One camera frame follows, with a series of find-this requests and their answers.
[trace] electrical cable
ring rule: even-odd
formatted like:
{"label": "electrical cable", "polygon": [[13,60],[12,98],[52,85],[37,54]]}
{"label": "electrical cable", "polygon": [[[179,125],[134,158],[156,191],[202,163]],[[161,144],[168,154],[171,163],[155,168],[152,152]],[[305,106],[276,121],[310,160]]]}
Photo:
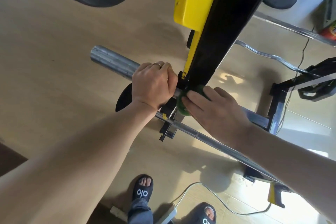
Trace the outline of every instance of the electrical cable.
{"label": "electrical cable", "polygon": [[[305,60],[305,50],[306,50],[306,48],[307,48],[307,46],[308,46],[309,40],[310,40],[310,38],[308,38],[308,40],[307,40],[307,42],[306,42],[306,45],[305,45],[304,48],[302,49],[302,58],[301,58],[301,62],[300,62],[300,64],[297,66],[298,68],[300,68],[300,66],[302,65],[303,61]],[[277,134],[280,132],[280,130],[282,129],[282,126],[283,126],[283,124],[284,124],[285,115],[286,115],[286,112],[287,112],[287,108],[288,108],[288,105],[289,105],[289,101],[291,101],[292,93],[293,93],[294,89],[295,89],[295,87],[294,87],[293,90],[289,93],[289,96],[288,96],[288,99],[287,99],[287,102],[286,102],[286,104],[285,104],[285,108],[284,108],[284,111],[283,111],[282,118],[281,118],[281,120],[280,120],[280,122],[279,122],[279,129],[278,129],[278,131],[276,132],[275,135],[277,135]]]}
{"label": "electrical cable", "polygon": [[176,204],[175,208],[178,207],[178,205],[181,203],[182,199],[184,198],[184,196],[186,195],[187,191],[194,185],[196,184],[202,184],[204,187],[206,187],[212,194],[214,194],[220,201],[221,203],[226,207],[226,209],[228,209],[230,212],[232,212],[233,214],[236,214],[236,215],[241,215],[241,216],[246,216],[246,215],[252,215],[252,214],[257,214],[257,213],[265,213],[267,212],[270,207],[271,207],[271,203],[267,206],[267,208],[263,211],[259,211],[259,212],[253,212],[253,213],[236,213],[234,212],[233,210],[231,210],[224,202],[223,200],[217,196],[217,194],[215,192],[213,192],[211,189],[209,189],[205,184],[201,183],[201,182],[194,182],[192,184],[190,184],[176,199],[174,199],[171,203],[173,204],[176,200],[178,200],[180,197],[181,199],[178,201],[178,203]]}

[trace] person's left hand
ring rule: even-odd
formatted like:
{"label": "person's left hand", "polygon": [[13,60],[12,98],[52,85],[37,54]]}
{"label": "person's left hand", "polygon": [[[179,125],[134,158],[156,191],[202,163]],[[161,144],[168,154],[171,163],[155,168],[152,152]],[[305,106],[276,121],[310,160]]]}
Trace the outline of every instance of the person's left hand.
{"label": "person's left hand", "polygon": [[177,80],[169,63],[143,63],[132,76],[132,101],[148,104],[157,111],[174,95]]}

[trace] ring on finger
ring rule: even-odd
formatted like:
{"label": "ring on finger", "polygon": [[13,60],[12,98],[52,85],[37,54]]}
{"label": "ring on finger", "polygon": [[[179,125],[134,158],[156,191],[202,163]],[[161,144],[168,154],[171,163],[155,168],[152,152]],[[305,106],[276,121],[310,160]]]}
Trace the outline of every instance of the ring on finger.
{"label": "ring on finger", "polygon": [[153,65],[158,65],[160,66],[160,69],[162,68],[162,65],[160,65],[159,63],[155,62]]}

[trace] pant leg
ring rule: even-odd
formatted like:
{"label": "pant leg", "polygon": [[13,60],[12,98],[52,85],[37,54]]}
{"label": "pant leg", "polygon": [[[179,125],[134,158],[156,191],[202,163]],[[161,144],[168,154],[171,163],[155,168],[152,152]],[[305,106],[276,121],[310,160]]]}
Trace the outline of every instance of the pant leg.
{"label": "pant leg", "polygon": [[153,224],[153,213],[144,198],[137,198],[128,212],[128,224]]}

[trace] beige floor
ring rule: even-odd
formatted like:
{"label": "beige floor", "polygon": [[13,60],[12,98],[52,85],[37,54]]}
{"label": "beige floor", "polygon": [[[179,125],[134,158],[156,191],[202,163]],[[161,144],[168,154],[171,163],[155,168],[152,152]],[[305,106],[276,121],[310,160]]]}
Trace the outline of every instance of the beige floor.
{"label": "beige floor", "polygon": [[[299,0],[288,11],[264,5],[259,9],[311,29],[309,14],[321,1]],[[72,0],[0,2],[0,137],[28,158],[114,111],[128,81],[90,61],[94,45],[104,45],[138,63],[169,61],[177,72],[187,57],[189,30],[173,22],[174,0],[127,0],[108,9]],[[249,22],[239,39],[294,64],[299,63],[306,42],[304,37],[257,19]],[[303,67],[334,57],[335,50],[311,41],[305,54]],[[271,84],[294,75],[272,60],[233,46],[209,84],[222,86],[242,106],[265,114]],[[279,135],[336,159],[335,107],[335,97],[311,103],[295,93]],[[204,132],[191,118],[184,122]],[[182,132],[173,140],[160,142],[160,126],[160,121],[153,120],[139,134],[103,198],[106,205],[126,211],[130,182],[136,175],[148,173],[155,180],[150,206],[156,218],[167,203],[196,181],[213,189],[235,211],[266,208],[267,184],[245,181],[238,162]],[[178,218],[202,201],[215,206],[217,223],[325,223],[295,194],[284,193],[286,209],[272,206],[266,214],[238,217],[202,187],[187,194]]]}

